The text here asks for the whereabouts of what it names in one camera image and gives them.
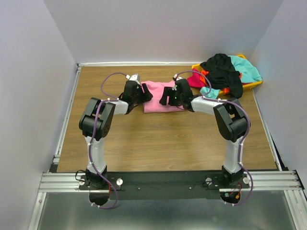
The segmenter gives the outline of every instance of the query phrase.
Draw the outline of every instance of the white wall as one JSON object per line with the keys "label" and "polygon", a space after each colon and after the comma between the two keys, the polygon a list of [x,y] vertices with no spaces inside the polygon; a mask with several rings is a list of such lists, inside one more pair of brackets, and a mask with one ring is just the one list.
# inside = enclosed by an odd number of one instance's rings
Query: white wall
{"label": "white wall", "polygon": [[44,0],[78,63],[251,55],[282,0]]}
{"label": "white wall", "polygon": [[307,1],[284,0],[252,55],[256,96],[286,166],[307,186]]}
{"label": "white wall", "polygon": [[27,229],[75,61],[42,0],[0,7],[0,229]]}

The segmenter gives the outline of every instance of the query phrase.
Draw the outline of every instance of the teal cloth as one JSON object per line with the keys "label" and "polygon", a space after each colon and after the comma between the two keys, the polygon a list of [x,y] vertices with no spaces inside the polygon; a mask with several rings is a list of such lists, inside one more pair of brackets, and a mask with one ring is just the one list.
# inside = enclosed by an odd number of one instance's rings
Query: teal cloth
{"label": "teal cloth", "polygon": [[262,81],[262,78],[256,69],[248,60],[238,57],[229,56],[231,58],[231,63],[234,65],[236,71],[242,73],[241,82],[242,83],[252,83],[257,81]]}
{"label": "teal cloth", "polygon": [[[257,70],[248,60],[238,57],[229,56],[231,58],[231,63],[234,65],[236,71],[242,73],[241,82],[242,83],[253,83],[257,81],[262,81],[262,78]],[[204,95],[209,91],[209,88],[202,87],[201,94]],[[219,95],[220,90],[211,89],[211,92],[206,95],[208,98],[216,99]]]}

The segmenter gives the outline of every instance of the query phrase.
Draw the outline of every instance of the wood surface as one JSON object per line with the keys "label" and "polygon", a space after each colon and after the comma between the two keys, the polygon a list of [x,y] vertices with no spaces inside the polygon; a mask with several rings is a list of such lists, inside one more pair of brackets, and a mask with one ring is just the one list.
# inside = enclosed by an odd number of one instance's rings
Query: wood surface
{"label": "wood surface", "polygon": [[[82,67],[58,172],[85,170],[87,146],[78,123],[91,97],[107,98],[100,92],[100,84],[108,74],[139,73],[142,81],[169,82],[175,73],[184,70],[190,70],[190,66]],[[118,96],[124,85],[124,76],[114,75],[106,81],[104,90]],[[248,169],[275,169],[252,91],[244,91],[239,100],[251,119],[244,144],[244,165]],[[224,157],[225,140],[214,116],[188,111],[145,114],[143,105],[128,115],[114,116],[105,142],[109,171],[218,170]]]}

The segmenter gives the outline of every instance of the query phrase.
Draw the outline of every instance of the pink towel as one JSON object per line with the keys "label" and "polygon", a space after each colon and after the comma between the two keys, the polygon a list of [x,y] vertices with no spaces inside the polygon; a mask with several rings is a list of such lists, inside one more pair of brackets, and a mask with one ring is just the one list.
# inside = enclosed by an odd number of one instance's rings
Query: pink towel
{"label": "pink towel", "polygon": [[200,74],[193,72],[192,76],[188,78],[188,82],[190,87],[194,88],[202,88],[205,84],[200,80]]}
{"label": "pink towel", "polygon": [[162,95],[164,87],[173,87],[174,81],[170,82],[153,82],[153,81],[143,81],[142,84],[145,83],[149,92],[153,95],[153,98],[144,103],[144,113],[165,113],[165,112],[177,112],[177,111],[184,111],[182,106],[178,108],[176,106],[170,105],[161,105],[159,103]]}

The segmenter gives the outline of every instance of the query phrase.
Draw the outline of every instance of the yellow bin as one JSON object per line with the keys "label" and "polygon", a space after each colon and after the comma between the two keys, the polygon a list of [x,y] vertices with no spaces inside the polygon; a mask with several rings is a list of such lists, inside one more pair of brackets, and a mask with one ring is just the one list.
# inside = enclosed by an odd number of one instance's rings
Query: yellow bin
{"label": "yellow bin", "polygon": [[[243,54],[238,54],[237,56],[240,57],[240,58],[246,59],[246,57]],[[197,69],[197,71],[199,71],[199,72],[201,72],[203,70],[200,64],[193,65],[192,69]],[[260,85],[261,83],[262,83],[262,81],[245,84],[245,85],[243,85],[243,90],[252,89],[252,88],[256,87],[257,85]],[[229,92],[224,92],[223,90],[220,90],[219,96],[225,95],[225,94],[229,94]]]}

